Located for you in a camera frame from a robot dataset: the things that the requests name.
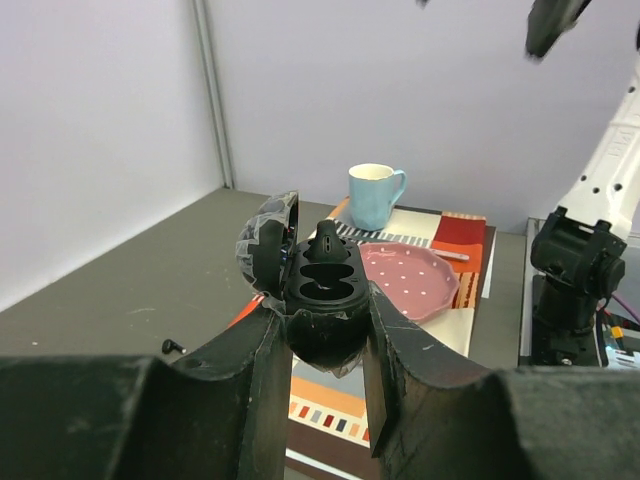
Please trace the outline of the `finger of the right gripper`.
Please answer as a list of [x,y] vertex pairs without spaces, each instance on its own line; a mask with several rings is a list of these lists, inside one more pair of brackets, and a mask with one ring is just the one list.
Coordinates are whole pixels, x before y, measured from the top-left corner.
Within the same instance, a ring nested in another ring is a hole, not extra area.
[[556,41],[575,26],[590,3],[590,0],[535,0],[527,17],[527,56],[542,60]]

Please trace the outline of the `black round charging case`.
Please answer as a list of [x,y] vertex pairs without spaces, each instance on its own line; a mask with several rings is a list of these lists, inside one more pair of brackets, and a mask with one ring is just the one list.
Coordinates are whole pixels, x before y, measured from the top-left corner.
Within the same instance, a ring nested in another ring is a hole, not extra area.
[[299,194],[269,197],[246,221],[235,247],[240,272],[280,319],[285,341],[302,361],[341,378],[359,363],[366,344],[369,283],[357,244],[342,238],[349,257],[314,263],[315,235],[298,238]]

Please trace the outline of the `black round earbud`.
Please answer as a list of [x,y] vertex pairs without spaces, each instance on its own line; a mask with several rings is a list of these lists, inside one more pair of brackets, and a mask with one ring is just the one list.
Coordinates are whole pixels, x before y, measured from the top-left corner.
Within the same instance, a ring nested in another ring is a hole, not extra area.
[[348,257],[349,252],[337,235],[335,223],[329,219],[320,221],[307,258],[314,263],[342,263]]

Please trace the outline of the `pink dotted plate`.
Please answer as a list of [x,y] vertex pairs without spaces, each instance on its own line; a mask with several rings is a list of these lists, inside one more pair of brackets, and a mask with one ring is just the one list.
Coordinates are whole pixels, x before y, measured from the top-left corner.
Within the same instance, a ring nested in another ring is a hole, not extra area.
[[359,246],[366,276],[407,319],[425,324],[451,308],[459,290],[452,266],[427,248],[397,242]]

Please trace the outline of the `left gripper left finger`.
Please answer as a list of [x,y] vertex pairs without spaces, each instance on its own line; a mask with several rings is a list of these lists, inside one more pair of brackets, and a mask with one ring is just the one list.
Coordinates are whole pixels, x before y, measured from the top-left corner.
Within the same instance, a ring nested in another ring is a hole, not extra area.
[[291,353],[258,308],[174,363],[1,361],[5,479],[280,479]]

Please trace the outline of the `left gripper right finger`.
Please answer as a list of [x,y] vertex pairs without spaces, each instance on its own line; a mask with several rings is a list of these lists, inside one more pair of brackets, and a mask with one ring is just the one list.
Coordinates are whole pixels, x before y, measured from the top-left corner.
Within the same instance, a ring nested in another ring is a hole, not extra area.
[[590,367],[492,370],[370,288],[364,382],[384,479],[635,479],[639,375]]

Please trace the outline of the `black stem earbud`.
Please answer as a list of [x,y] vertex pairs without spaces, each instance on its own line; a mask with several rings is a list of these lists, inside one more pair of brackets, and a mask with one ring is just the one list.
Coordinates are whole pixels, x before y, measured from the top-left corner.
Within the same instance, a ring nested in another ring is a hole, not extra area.
[[169,355],[173,352],[185,355],[187,353],[187,349],[173,339],[165,339],[161,344],[161,352],[165,355]]

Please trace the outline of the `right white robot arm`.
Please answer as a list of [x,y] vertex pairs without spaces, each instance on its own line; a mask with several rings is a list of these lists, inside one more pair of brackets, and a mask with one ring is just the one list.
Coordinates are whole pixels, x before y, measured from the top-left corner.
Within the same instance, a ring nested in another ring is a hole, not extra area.
[[639,205],[639,75],[555,209],[527,231],[519,362],[608,364],[603,325]]

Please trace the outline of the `pink handled knife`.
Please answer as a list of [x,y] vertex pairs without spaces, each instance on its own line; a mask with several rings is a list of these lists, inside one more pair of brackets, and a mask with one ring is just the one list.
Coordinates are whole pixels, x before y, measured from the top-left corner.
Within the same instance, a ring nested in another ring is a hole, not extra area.
[[457,253],[457,252],[451,252],[451,251],[433,249],[433,248],[431,248],[430,251],[435,255],[448,260],[456,260],[461,262],[468,262],[470,260],[470,256],[463,253]]

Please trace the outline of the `light blue mug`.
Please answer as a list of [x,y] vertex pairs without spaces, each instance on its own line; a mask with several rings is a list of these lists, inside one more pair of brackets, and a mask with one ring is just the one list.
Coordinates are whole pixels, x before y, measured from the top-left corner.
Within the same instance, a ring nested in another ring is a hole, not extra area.
[[366,163],[352,166],[348,175],[353,224],[366,231],[384,229],[407,188],[406,173],[387,165]]

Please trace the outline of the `colourful patterned placemat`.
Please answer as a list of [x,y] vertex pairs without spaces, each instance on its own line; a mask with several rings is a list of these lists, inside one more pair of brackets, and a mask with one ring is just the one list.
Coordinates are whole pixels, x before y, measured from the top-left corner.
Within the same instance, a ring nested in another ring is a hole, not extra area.
[[[462,356],[490,287],[495,230],[485,217],[397,206],[386,227],[354,227],[348,203],[330,214],[339,235],[364,250],[364,266],[394,306]],[[313,479],[376,479],[361,367],[336,378],[292,361],[289,468]]]

